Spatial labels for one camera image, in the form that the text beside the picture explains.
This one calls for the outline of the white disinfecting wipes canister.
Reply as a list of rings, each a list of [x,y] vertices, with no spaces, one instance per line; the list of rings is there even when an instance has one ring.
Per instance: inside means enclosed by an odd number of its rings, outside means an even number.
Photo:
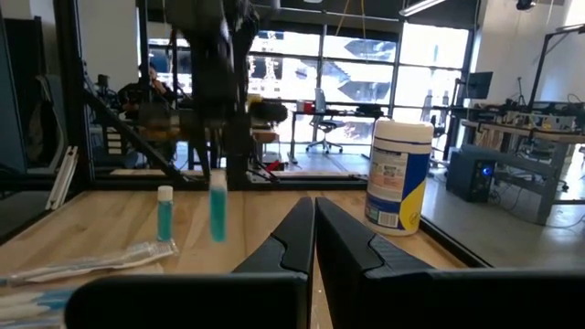
[[[427,122],[376,122],[365,203],[365,219],[376,232],[408,236],[418,231],[432,137]]]

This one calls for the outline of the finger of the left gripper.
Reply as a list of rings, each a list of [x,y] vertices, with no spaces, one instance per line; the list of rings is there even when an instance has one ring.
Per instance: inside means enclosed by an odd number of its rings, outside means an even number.
[[[227,178],[235,183],[238,178],[238,141],[231,136],[226,137]]]
[[[197,158],[200,162],[203,176],[207,182],[210,178],[210,166],[207,157],[207,141],[205,138],[193,138],[191,144],[197,152]]]

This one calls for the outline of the wooden workbench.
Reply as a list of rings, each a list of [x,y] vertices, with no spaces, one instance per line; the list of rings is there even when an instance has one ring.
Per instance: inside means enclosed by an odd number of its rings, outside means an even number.
[[[537,214],[533,220],[534,224],[545,226],[554,206],[585,205],[585,200],[578,199],[557,199],[558,183],[564,159],[568,149],[573,144],[585,143],[585,135],[562,131],[546,131],[537,128],[527,129],[513,125],[505,125],[490,122],[462,121],[469,133],[498,132],[502,135],[516,136],[518,139],[525,138],[528,142],[545,141],[553,145],[549,163],[541,163],[536,160],[521,157],[513,149],[501,151],[491,146],[476,145],[474,141],[468,140],[461,146],[461,151],[479,160],[495,161],[497,165],[509,166],[515,169],[529,172],[531,175],[540,176],[541,183],[536,180],[526,180],[519,175],[507,172],[496,172],[495,180],[517,186],[520,189],[532,192],[540,196]]]

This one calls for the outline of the wooden desk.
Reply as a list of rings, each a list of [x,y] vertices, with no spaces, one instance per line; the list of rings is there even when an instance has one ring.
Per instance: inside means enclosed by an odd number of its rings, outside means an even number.
[[[278,143],[280,135],[275,131],[268,129],[252,129],[251,136],[254,140],[254,151],[257,159],[263,164],[281,161],[280,152],[269,152],[265,146],[270,143]]]

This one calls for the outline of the black monitor on stand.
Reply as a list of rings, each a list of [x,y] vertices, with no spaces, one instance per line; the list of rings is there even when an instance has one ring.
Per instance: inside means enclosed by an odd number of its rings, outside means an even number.
[[[485,100],[488,97],[492,71],[471,73],[464,83],[464,98],[469,100]]]

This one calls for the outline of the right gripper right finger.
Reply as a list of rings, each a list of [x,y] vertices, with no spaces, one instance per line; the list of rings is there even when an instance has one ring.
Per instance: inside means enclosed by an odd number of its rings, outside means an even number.
[[[437,270],[319,197],[335,329],[585,329],[585,271]]]

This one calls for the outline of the grey office chair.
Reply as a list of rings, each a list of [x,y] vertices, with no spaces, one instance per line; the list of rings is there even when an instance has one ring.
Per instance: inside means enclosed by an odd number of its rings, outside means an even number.
[[[317,130],[322,131],[324,133],[324,137],[320,141],[309,143],[305,147],[305,151],[309,152],[312,148],[315,148],[316,146],[321,146],[325,154],[329,154],[334,147],[337,147],[338,152],[342,153],[344,151],[343,146],[338,143],[332,143],[327,141],[326,136],[330,132],[344,127],[346,124],[342,121],[334,120],[333,117],[327,119],[324,115],[325,111],[327,110],[324,91],[321,88],[315,88],[314,94],[315,94],[314,111],[316,112],[316,115],[312,118],[310,125],[316,128]]]

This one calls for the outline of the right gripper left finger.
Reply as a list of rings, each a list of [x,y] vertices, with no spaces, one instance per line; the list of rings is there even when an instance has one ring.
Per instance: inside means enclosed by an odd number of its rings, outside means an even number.
[[[314,203],[301,198],[232,272],[111,276],[69,298],[66,329],[310,329]]]

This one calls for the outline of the teal tube with white cap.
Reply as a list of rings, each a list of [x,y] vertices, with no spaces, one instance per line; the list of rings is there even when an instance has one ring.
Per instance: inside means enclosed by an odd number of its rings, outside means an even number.
[[[172,239],[173,193],[171,186],[159,186],[157,190],[157,239],[163,242]]]

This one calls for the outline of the black office desk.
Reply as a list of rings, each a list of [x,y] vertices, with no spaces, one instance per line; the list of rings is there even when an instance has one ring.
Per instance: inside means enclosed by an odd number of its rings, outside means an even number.
[[[297,165],[298,160],[296,159],[296,152],[295,147],[297,142],[295,141],[294,135],[296,133],[296,123],[297,117],[302,115],[309,115],[315,116],[316,112],[312,113],[300,113],[297,110],[289,111],[289,116],[292,118],[292,132],[291,132],[291,141],[290,141],[290,151],[287,153],[289,157],[289,162],[291,164]],[[355,117],[355,118],[368,118],[373,119],[376,122],[378,119],[388,119],[388,116],[383,111],[374,111],[363,113],[360,111],[337,111],[337,110],[326,110],[324,113],[325,117]]]

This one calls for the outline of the black computer tower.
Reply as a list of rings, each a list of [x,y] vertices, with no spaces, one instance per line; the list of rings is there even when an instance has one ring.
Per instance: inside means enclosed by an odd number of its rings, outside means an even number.
[[[448,167],[446,189],[462,200],[486,203],[490,196],[495,161],[456,151]]]

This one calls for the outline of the dark partition panel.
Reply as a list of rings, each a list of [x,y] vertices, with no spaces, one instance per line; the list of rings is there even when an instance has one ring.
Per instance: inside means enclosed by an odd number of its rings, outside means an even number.
[[[0,17],[0,165],[16,174],[28,168],[28,123],[46,71],[41,18]]]

